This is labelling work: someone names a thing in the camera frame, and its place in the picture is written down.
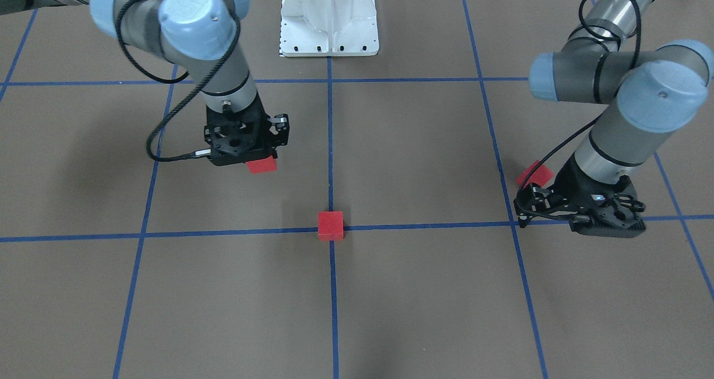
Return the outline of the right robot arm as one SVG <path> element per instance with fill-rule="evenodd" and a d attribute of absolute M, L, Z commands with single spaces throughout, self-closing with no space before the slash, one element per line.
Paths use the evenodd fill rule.
<path fill-rule="evenodd" d="M 81 4 L 141 74 L 164 84 L 194 81 L 194 89 L 148 135 L 148 157 L 155 162 L 207 158 L 216 166 L 276 159 L 277 148 L 288 142 L 289 119 L 266 114 L 239 45 L 250 0 L 2 0 L 2 14 Z M 206 105 L 207 149 L 159 155 L 154 141 L 198 96 Z"/>

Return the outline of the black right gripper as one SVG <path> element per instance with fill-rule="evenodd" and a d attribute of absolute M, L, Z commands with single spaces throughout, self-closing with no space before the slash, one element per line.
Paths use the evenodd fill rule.
<path fill-rule="evenodd" d="M 256 97 L 240 111 L 217 112 L 206 107 L 204 140 L 217 167 L 277 157 L 276 136 L 261 99 Z"/>

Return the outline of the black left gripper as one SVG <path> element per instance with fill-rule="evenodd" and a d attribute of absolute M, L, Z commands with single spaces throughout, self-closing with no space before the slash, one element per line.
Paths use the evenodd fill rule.
<path fill-rule="evenodd" d="M 594 180 L 571 156 L 552 186 L 552 206 L 556 211 L 573 212 L 571 231 L 581 235 L 634 238 L 646 231 L 641 217 L 645 204 L 637 199 L 630 176 L 623 175 L 610 185 Z"/>

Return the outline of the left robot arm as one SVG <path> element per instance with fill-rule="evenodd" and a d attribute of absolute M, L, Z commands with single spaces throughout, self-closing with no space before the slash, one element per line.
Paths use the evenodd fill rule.
<path fill-rule="evenodd" d="M 551 186 L 520 180 L 513 201 L 520 227 L 540 217 L 581 235 L 633 238 L 645 232 L 631 176 L 707 99 L 712 50 L 680 39 L 641 51 L 641 16 L 656 0 L 597 0 L 561 51 L 540 54 L 528 83 L 535 98 L 604 104 L 580 129 L 586 137 Z"/>

